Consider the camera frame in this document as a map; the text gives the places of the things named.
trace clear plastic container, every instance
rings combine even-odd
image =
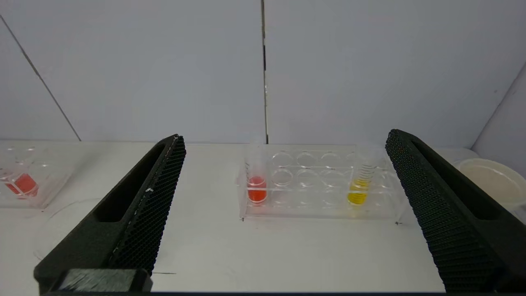
[[[381,147],[352,147],[342,151],[288,150],[264,145],[262,179],[254,188],[245,169],[238,177],[240,217],[392,219],[408,208],[391,161]],[[356,186],[360,178],[367,186]],[[253,191],[265,199],[254,202]],[[350,196],[361,195],[358,203]]]
[[[47,207],[71,172],[45,147],[0,146],[0,208]]]

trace test tube with red liquid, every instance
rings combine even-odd
[[[265,180],[265,157],[262,141],[252,141],[245,156],[245,171],[247,175],[247,196],[252,203],[262,203],[267,198],[267,182]]]
[[[0,179],[19,199],[38,194],[37,183],[27,173],[14,174],[9,170],[0,169]]]

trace black rubber pad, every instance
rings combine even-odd
[[[417,137],[386,150],[446,291],[526,291],[526,228]]]

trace test tube with yellow liquid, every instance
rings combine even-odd
[[[347,200],[352,205],[363,205],[367,199],[372,178],[382,157],[377,147],[361,147],[356,152],[355,169],[349,185]]]

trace yellow liquid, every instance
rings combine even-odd
[[[367,191],[369,190],[370,184],[371,181],[364,179],[356,179],[352,181],[349,190],[363,192],[351,192],[347,194],[347,200],[349,200],[350,203],[356,205],[361,205],[365,203],[365,199],[367,198]]]

